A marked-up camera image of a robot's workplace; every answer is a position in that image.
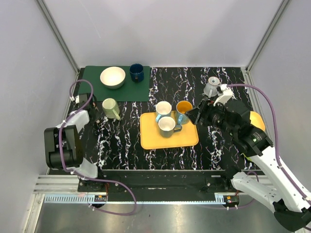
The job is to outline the light green mug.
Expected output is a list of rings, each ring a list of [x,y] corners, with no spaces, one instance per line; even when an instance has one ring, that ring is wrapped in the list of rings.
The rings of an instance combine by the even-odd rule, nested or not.
[[[120,109],[117,102],[112,98],[107,98],[102,102],[104,114],[109,119],[120,120]]]

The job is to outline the orange interior blue mug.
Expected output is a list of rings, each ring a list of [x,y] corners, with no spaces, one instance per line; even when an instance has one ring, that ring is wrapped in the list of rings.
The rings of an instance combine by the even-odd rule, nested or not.
[[[185,113],[190,110],[192,110],[192,104],[189,101],[183,100],[177,103],[175,112],[177,125],[184,125],[189,122],[189,118]]]

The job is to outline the light blue footed mug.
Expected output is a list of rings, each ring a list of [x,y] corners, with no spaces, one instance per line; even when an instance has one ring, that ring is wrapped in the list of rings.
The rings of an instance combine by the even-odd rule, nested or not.
[[[217,87],[221,84],[218,77],[209,77],[204,88],[204,94],[210,99],[218,95]]]

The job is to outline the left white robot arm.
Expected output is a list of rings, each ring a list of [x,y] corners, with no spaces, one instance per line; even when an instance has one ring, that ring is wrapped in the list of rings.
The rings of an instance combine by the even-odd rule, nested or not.
[[[45,158],[50,169],[64,170],[88,179],[88,187],[94,192],[104,189],[105,180],[98,176],[98,168],[84,157],[83,145],[79,138],[81,129],[98,120],[99,110],[96,98],[90,93],[73,98],[77,109],[61,124],[44,131]]]

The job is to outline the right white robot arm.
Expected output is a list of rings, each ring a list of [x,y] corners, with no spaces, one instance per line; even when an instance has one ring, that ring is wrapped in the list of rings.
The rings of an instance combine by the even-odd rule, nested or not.
[[[243,102],[230,100],[221,104],[203,99],[197,107],[187,111],[186,116],[195,125],[218,127],[228,133],[238,150],[273,184],[273,188],[268,188],[244,172],[230,168],[220,181],[222,190],[229,193],[237,189],[248,194],[266,206],[279,224],[291,232],[310,224],[311,205],[284,174],[287,171],[294,177],[285,164],[278,164],[276,147],[262,129],[251,124],[250,110]]]

